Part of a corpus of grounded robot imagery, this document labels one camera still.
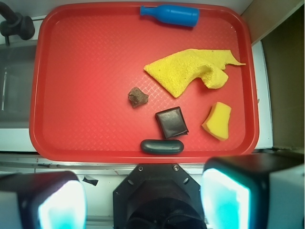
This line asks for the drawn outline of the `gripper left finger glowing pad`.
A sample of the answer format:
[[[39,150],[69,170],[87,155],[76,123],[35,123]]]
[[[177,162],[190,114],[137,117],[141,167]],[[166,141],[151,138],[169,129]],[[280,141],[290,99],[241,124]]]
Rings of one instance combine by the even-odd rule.
[[[84,229],[87,200],[71,171],[0,176],[2,229]]]

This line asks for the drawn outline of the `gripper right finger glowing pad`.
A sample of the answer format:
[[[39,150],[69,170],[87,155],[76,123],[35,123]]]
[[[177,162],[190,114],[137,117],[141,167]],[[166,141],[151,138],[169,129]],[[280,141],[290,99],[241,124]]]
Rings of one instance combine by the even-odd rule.
[[[214,229],[302,229],[305,159],[298,153],[254,153],[208,159],[201,201]]]

